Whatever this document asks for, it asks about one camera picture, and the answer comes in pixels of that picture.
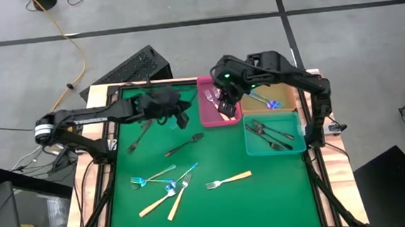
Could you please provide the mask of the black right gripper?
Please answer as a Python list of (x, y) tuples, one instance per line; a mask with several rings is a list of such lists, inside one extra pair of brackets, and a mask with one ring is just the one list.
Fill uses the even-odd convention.
[(218, 112), (234, 118), (237, 112), (236, 103), (241, 100), (244, 89), (241, 86), (242, 78), (233, 74), (220, 74), (214, 77), (214, 86), (220, 90), (217, 103)]

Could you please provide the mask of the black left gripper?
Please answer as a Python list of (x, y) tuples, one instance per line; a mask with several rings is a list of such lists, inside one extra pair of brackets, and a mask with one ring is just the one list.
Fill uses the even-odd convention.
[(190, 101), (181, 100), (178, 91), (165, 88), (142, 95), (140, 105), (146, 120), (175, 116), (179, 128), (185, 129), (189, 117), (184, 111), (192, 104)]

